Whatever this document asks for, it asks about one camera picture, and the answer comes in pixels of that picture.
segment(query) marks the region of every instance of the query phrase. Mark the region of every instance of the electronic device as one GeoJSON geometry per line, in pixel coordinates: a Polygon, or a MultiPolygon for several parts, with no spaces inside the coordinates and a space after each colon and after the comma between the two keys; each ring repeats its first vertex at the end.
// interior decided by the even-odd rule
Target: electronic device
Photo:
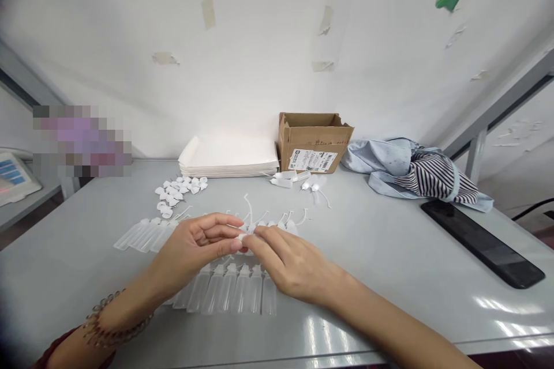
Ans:
{"type": "Polygon", "coordinates": [[[11,153],[0,153],[0,206],[42,189],[27,166],[11,153]]]}
{"type": "Polygon", "coordinates": [[[544,272],[454,205],[434,200],[421,209],[512,287],[529,288],[545,278],[544,272]]]}

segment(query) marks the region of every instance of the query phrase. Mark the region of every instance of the right hand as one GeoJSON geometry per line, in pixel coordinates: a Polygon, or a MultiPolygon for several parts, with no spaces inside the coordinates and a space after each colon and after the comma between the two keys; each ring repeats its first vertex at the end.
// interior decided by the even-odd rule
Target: right hand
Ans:
{"type": "Polygon", "coordinates": [[[276,226],[256,227],[254,234],[242,243],[254,252],[281,292],[307,303],[331,306],[350,277],[346,271],[308,241],[276,226]]]}

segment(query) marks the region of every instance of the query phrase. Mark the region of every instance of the label sticker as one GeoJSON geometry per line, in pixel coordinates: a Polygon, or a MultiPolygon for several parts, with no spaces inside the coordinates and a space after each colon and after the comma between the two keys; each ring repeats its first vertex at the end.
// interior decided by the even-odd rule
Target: label sticker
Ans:
{"type": "Polygon", "coordinates": [[[290,158],[289,170],[308,170],[327,173],[337,153],[318,152],[314,150],[294,149],[290,158]]]}

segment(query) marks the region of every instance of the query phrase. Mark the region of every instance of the smartphone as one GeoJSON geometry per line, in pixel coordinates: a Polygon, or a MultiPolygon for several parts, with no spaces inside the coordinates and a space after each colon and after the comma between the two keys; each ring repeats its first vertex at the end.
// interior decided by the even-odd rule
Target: smartphone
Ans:
{"type": "Polygon", "coordinates": [[[454,205],[434,200],[421,209],[512,287],[529,288],[545,278],[544,272],[454,205]]]}

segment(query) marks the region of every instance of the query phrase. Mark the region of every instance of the white paper stack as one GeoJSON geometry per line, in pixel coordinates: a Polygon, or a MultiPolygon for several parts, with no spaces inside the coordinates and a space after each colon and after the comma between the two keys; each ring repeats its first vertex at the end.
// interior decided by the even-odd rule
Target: white paper stack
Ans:
{"type": "Polygon", "coordinates": [[[247,135],[194,137],[179,156],[183,176],[209,178],[273,175],[279,167],[275,143],[247,135]]]}

